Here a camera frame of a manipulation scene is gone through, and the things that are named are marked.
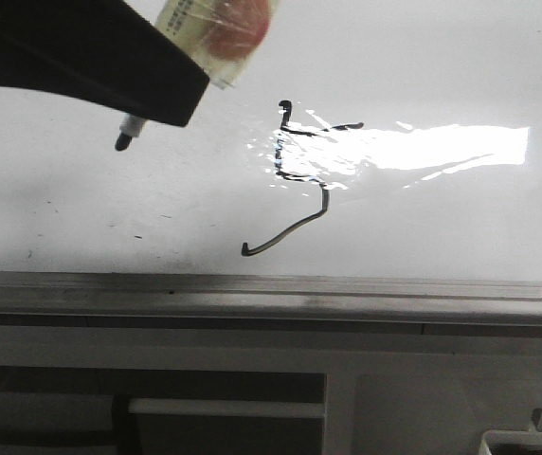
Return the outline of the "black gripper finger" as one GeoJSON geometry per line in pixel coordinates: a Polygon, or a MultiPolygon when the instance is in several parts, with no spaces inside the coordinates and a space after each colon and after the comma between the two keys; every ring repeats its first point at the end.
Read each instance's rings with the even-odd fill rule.
{"type": "Polygon", "coordinates": [[[123,1],[0,1],[0,86],[185,126],[206,73],[123,1]]]}

